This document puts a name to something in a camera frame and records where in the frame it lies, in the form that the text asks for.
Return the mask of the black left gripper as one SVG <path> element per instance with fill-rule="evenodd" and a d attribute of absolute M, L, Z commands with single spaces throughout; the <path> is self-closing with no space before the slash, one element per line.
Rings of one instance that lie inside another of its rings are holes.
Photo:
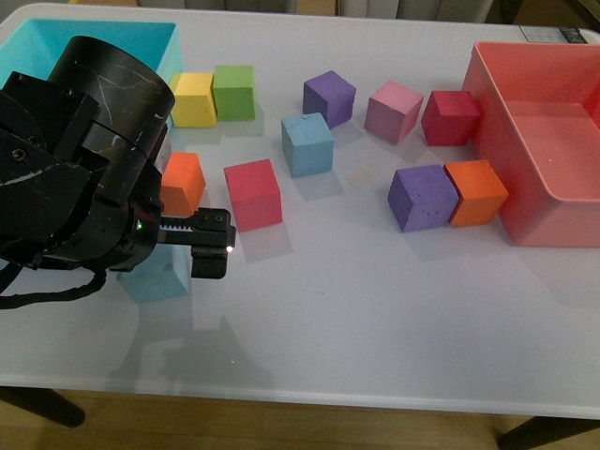
<path fill-rule="evenodd" d="M 167 217 L 158 198 L 113 206 L 95 198 L 86 215 L 52 235 L 32 262 L 35 268 L 129 272 L 156 245 L 187 246 L 193 278 L 224 278 L 236 229 L 225 209 L 198 208 L 190 217 Z"/>

